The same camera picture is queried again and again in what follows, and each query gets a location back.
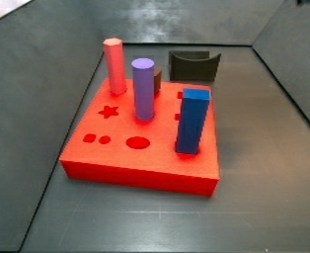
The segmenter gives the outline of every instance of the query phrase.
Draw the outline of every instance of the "red foam block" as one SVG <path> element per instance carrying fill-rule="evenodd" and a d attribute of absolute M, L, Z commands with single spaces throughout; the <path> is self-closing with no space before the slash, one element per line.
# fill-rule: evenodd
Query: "red foam block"
<path fill-rule="evenodd" d="M 105 79 L 60 156 L 73 179 L 212 196 L 220 179 L 211 101 L 197 155 L 177 154 L 175 141 L 183 88 L 205 86 L 161 82 L 155 118 L 135 117 L 133 81 L 116 96 Z"/>

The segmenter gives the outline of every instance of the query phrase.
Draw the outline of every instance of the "circular hole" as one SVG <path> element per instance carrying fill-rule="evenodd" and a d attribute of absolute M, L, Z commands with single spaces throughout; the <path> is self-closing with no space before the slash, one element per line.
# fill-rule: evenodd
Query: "circular hole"
<path fill-rule="evenodd" d="M 83 141 L 84 142 L 88 142 L 88 143 L 92 143 L 96 139 L 96 134 L 92 134 L 92 133 L 88 133 L 84 138 L 83 138 Z"/>
<path fill-rule="evenodd" d="M 127 145 L 135 149 L 144 149 L 151 145 L 151 142 L 147 138 L 135 136 L 128 138 Z"/>
<path fill-rule="evenodd" d="M 111 137 L 108 135 L 104 135 L 99 138 L 99 142 L 101 144 L 107 144 L 111 141 Z"/>

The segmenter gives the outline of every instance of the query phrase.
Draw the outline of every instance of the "gray wall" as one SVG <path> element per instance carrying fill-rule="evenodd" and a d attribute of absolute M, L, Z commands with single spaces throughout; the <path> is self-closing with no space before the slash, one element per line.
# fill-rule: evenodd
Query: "gray wall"
<path fill-rule="evenodd" d="M 310 120 L 310 4 L 284 2 L 254 48 Z"/>
<path fill-rule="evenodd" d="M 0 251 L 20 249 L 101 56 L 80 0 L 0 20 Z"/>
<path fill-rule="evenodd" d="M 125 42 L 247 44 L 283 0 L 85 0 L 96 29 Z"/>

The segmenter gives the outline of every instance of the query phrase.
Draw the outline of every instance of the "dark gray surface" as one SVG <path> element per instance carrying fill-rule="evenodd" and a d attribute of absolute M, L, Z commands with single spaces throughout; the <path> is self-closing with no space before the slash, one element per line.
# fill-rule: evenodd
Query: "dark gray surface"
<path fill-rule="evenodd" d="M 310 4 L 283 4 L 254 45 L 310 119 Z"/>
<path fill-rule="evenodd" d="M 0 251 L 18 250 L 101 55 L 80 1 L 0 21 Z"/>
<path fill-rule="evenodd" d="M 183 49 L 223 53 L 215 196 L 68 180 L 57 164 L 24 252 L 310 251 L 310 126 L 250 48 L 127 46 L 128 77 L 147 56 L 168 80 L 168 51 Z M 103 62 L 80 117 L 105 76 Z"/>
<path fill-rule="evenodd" d="M 283 0 L 85 0 L 97 30 L 124 42 L 252 44 Z"/>

